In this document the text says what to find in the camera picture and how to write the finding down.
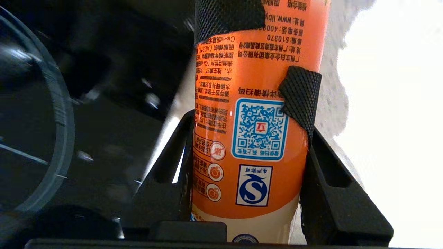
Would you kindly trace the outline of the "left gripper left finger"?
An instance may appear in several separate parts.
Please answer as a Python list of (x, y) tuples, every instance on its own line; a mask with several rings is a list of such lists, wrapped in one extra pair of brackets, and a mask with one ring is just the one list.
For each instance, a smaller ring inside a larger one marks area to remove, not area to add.
[(192, 208), (194, 111), (187, 112), (133, 199), (133, 227), (189, 221)]

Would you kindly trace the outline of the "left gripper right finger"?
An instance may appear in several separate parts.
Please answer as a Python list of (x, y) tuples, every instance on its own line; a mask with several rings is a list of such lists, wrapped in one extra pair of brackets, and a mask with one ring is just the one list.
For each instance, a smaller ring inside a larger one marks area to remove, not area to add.
[(318, 130), (310, 145), (300, 193), (307, 244), (389, 246), (392, 225)]

